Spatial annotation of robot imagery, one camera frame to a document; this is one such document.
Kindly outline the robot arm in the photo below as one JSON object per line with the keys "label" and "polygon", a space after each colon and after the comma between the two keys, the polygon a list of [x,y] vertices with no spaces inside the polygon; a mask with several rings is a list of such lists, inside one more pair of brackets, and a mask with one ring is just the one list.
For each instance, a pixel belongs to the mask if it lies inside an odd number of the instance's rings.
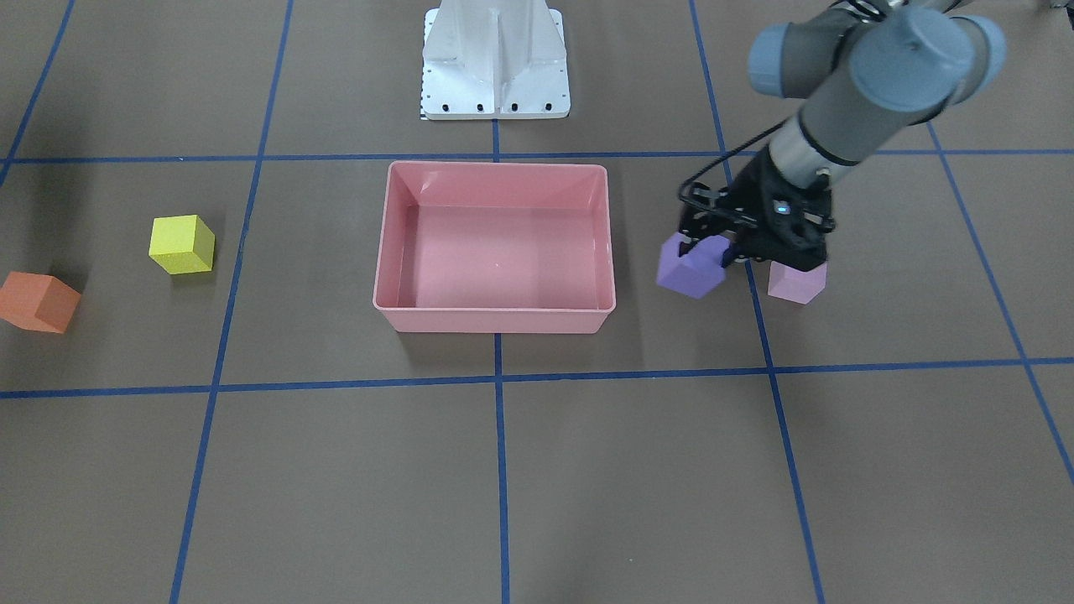
{"label": "robot arm", "polygon": [[905,128],[928,123],[983,91],[1004,68],[1008,40],[955,1],[837,1],[803,23],[778,23],[748,54],[756,92],[799,99],[764,130],[761,149],[728,186],[693,175],[672,251],[708,238],[720,264],[753,259],[809,272],[828,259],[837,228],[833,187]]}

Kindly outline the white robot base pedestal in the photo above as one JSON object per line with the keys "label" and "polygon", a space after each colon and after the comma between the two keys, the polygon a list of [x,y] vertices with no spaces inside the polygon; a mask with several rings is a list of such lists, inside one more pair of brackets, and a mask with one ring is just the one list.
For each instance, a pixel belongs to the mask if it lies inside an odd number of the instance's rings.
{"label": "white robot base pedestal", "polygon": [[442,1],[423,23],[422,118],[571,114],[564,19],[545,1]]}

